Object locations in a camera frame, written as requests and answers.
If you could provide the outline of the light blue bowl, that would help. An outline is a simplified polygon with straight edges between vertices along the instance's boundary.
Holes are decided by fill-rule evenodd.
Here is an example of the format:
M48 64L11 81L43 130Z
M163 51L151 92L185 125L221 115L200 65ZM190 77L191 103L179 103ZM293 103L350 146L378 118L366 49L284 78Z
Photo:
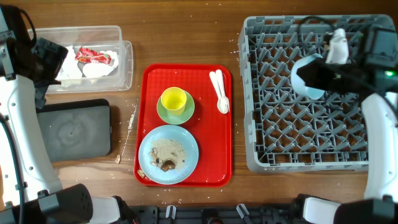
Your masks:
M322 56L319 54L313 54L308 57L301 58L294 63L294 66L292 67L290 72L290 82L294 91L298 95L310 98L311 100L318 100L323 96L325 91L306 86L305 82L298 76L297 71L299 68L308 65L316 58L322 58Z

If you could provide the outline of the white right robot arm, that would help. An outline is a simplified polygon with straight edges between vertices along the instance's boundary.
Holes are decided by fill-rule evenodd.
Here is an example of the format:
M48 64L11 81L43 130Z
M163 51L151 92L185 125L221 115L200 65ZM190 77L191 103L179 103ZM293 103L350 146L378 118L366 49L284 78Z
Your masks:
M311 55L291 72L294 91L317 100L324 91L355 93L368 137L369 170L363 200L336 203L305 198L309 223L397 223L397 32L365 28L355 63L348 63L346 31L331 28L323 38L326 58Z

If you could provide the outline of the light blue dinner plate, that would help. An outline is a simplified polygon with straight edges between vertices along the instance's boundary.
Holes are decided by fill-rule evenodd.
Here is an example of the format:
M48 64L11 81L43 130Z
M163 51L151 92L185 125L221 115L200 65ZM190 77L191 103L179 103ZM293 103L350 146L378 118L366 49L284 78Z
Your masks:
M169 170L164 172L150 164L150 145L156 139L171 139L178 141L186 153L185 165L181 170ZM198 144L189 131L176 125L163 125L150 131L142 140L138 150L138 162L140 170L146 177L162 185L179 184L187 179L195 170L199 160Z

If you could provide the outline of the green small plate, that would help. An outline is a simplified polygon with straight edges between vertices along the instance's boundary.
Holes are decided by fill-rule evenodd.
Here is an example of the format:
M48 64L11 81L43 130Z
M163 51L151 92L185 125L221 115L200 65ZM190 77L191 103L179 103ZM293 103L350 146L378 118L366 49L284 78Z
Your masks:
M185 110L182 114L175 116L170 114L166 108L161 103L161 98L158 99L157 102L157 113L162 121L166 122L167 124L172 125L180 125L187 122L194 114L195 110L195 102L191 94L185 91L187 96L187 102L185 105Z

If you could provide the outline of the food crumb on table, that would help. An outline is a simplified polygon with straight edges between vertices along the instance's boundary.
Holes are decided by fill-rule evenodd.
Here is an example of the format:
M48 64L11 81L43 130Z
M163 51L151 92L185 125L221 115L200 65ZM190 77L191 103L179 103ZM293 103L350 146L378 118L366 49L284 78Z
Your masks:
M116 158L115 158L115 163L119 164L120 162L121 162L121 156L117 155Z

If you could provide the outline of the black plastic tray bin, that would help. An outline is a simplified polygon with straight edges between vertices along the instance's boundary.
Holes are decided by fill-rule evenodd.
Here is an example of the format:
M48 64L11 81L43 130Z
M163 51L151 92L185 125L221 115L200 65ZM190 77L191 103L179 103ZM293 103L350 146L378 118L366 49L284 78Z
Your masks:
M46 105L37 119L51 162L107 156L111 150L111 107L105 99Z

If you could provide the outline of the brown food scraps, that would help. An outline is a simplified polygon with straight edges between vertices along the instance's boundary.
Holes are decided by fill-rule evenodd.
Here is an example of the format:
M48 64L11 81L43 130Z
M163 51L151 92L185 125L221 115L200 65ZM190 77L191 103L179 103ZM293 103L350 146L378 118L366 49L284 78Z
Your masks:
M151 142L150 164L167 172L181 170L185 165L186 153L183 146L176 140L156 139Z

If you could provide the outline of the clear plastic waste bin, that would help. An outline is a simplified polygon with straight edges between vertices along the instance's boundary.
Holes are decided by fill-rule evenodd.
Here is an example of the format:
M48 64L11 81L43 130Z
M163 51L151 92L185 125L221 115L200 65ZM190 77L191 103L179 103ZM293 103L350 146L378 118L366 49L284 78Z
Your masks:
M81 47L85 47L97 52L111 50L118 54L119 65L108 76L59 80L61 84L50 86L48 93L87 93L130 89L134 65L132 44L123 40L120 27L53 27L35 31L38 37L51 40L66 48L72 45L75 53Z

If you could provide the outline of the grey dishwasher rack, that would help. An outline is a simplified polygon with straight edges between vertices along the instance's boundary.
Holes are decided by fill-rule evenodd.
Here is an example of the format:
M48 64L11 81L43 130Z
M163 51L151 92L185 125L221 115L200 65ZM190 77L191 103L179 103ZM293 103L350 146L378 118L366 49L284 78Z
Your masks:
M326 56L330 21L346 31L354 59L368 26L393 29L384 14L251 16L239 34L246 161L253 172L366 170L368 143L358 97L326 92L318 100L298 95L290 72L308 55Z

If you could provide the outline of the yellow plastic cup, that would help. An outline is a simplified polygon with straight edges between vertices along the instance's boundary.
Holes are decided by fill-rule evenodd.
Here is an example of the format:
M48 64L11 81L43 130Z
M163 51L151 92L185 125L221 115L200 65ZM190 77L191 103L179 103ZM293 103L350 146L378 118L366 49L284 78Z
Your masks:
M178 116L185 110L187 95L179 87L170 87L161 94L160 101L170 114Z

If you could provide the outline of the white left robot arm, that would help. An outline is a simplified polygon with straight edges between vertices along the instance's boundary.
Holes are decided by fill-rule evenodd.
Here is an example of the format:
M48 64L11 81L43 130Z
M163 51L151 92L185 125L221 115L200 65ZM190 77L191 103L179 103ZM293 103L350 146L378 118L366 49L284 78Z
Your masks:
M37 119L68 50L37 37L25 10L1 6L2 223L139 223L118 196L94 197L83 184L63 188Z

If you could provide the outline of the food scrap on tray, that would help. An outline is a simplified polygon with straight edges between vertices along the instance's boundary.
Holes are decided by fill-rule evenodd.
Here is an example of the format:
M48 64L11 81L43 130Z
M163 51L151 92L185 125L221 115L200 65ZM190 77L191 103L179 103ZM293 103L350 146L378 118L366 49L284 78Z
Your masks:
M144 178L146 175L142 170L138 170L137 173L140 175L141 178Z

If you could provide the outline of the red snack wrapper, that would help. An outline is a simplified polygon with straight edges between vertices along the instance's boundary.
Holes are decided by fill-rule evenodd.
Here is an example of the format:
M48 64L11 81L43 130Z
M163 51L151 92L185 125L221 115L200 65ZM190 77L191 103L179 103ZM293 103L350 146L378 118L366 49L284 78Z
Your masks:
M83 63L103 63L109 65L112 58L106 53L101 53L89 48L81 47L76 53L75 60Z

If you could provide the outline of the white plastic fork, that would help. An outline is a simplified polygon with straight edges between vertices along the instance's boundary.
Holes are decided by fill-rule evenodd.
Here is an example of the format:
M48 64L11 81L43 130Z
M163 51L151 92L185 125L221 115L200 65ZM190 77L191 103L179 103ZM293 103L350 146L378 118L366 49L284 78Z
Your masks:
M221 70L216 70L215 72L216 80L218 83L218 88L220 90L220 97L218 100L218 109L221 113L226 114L229 112L229 98L226 96L223 81L223 72Z

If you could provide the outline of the white napkin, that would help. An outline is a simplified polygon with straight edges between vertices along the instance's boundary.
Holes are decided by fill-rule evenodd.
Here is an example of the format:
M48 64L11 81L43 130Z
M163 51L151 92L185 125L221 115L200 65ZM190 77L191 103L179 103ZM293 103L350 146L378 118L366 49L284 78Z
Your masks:
M119 65L118 54L114 51L100 51L102 54L110 56L110 64L104 63L81 63L82 68L79 68L79 62L75 60L76 53L72 45L67 47L68 55L62 65L61 70L57 75L57 80L71 80L81 78L99 78L108 76Z

